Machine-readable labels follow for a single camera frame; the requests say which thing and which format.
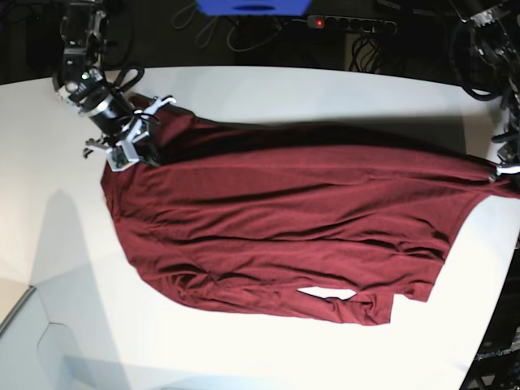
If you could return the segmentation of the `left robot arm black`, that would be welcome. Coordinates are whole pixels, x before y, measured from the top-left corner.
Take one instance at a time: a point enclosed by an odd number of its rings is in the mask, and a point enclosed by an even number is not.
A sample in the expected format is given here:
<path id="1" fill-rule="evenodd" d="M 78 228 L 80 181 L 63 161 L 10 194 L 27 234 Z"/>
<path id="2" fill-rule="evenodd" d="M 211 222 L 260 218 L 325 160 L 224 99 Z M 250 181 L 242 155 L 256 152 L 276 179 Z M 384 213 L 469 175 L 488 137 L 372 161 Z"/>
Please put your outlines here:
<path id="1" fill-rule="evenodd" d="M 511 176 L 519 180 L 519 2 L 518 1 L 451 1 L 459 19 L 449 43 L 449 62 L 462 89 L 473 99 L 489 102 L 500 99 L 507 110 L 505 130 L 492 138 L 499 144 L 500 162 L 494 178 Z M 453 53 L 461 31 L 471 36 L 479 57 L 500 75 L 499 87 L 486 94 L 477 93 L 463 76 Z"/>

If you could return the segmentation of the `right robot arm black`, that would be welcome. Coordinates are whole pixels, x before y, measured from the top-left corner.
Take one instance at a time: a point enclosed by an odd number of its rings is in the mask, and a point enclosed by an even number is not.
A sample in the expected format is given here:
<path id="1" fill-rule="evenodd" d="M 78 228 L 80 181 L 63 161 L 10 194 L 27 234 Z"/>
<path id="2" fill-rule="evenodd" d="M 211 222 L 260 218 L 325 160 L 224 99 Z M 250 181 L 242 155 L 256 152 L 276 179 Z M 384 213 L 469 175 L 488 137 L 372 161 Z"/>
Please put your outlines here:
<path id="1" fill-rule="evenodd" d="M 154 97 L 148 106 L 136 108 L 126 93 L 145 74 L 139 64 L 127 65 L 113 81 L 106 78 L 103 59 L 110 10 L 108 1 L 66 2 L 59 26 L 63 58 L 52 77 L 54 91 L 101 131 L 99 138 L 84 143 L 84 158 L 100 150 L 114 172 L 138 163 L 157 167 L 160 162 L 153 141 L 153 130 L 160 124 L 157 113 L 176 100 L 171 95 Z"/>

